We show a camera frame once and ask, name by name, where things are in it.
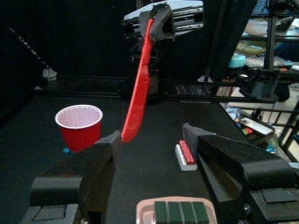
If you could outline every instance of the table surface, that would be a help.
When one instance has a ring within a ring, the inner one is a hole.
[[[69,105],[90,104],[102,111],[101,136],[122,129],[128,103],[121,99],[33,97],[0,129],[2,223],[20,223],[29,206],[34,177],[58,160],[65,144],[56,113]],[[121,149],[106,207],[106,224],[136,223],[140,200],[185,196],[209,198],[198,171],[181,171],[174,145],[182,124],[245,142],[246,139],[217,103],[160,101],[145,106],[141,129]]]
[[[181,171],[174,156],[184,123],[246,141],[217,103],[162,101],[146,106],[137,136],[122,145],[106,224],[136,223],[136,205],[141,200],[166,196],[209,198],[198,170]]]

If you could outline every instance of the green object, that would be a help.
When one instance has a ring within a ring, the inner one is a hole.
[[[165,202],[164,201],[154,201],[153,202],[153,216],[154,216],[154,223],[156,224],[166,224],[166,209],[165,209]]]
[[[182,224],[180,202],[168,202],[169,224]]]
[[[192,202],[193,212],[198,224],[208,224],[209,217],[202,202]]]
[[[196,217],[192,211],[192,203],[189,201],[181,202],[181,216],[184,224],[196,224]]]

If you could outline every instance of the red plastic cup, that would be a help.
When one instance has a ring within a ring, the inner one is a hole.
[[[73,105],[54,116],[64,143],[72,152],[86,149],[100,139],[101,110],[90,105]]]

